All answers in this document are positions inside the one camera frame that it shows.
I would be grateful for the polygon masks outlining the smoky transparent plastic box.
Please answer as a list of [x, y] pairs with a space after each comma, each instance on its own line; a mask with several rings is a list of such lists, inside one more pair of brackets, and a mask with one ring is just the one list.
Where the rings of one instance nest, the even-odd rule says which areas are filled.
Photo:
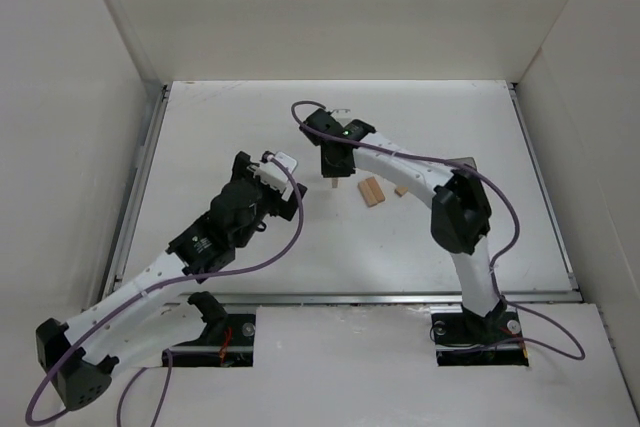
[[453, 158], [452, 162], [454, 162], [456, 164], [464, 165], [464, 166], [469, 167], [469, 168], [471, 168], [473, 170], [477, 169], [477, 165], [476, 165], [476, 162], [475, 162], [473, 157]]

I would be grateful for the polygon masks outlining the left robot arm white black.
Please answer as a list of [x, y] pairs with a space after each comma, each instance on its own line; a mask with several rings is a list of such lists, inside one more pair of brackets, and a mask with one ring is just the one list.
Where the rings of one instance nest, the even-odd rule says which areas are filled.
[[192, 285], [227, 274], [237, 250], [265, 230], [266, 217], [289, 221], [300, 214], [306, 189], [293, 179], [297, 166], [281, 151], [265, 152], [258, 162], [238, 152], [230, 181], [209, 209], [148, 267], [82, 313], [66, 321], [49, 318], [36, 328], [43, 383], [54, 387], [65, 411], [97, 400], [141, 349], [157, 345], [153, 336], [140, 342], [132, 338]]

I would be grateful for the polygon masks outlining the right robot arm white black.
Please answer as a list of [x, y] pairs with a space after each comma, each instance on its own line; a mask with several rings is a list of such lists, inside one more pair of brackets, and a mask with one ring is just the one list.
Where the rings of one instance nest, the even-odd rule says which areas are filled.
[[461, 287], [468, 335], [461, 343], [497, 343], [506, 328], [507, 303], [490, 260], [492, 211], [477, 171], [455, 161], [427, 160], [359, 119], [341, 124], [324, 108], [298, 124], [320, 148], [323, 176], [344, 178], [366, 171], [406, 188], [430, 210], [431, 237], [451, 255]]

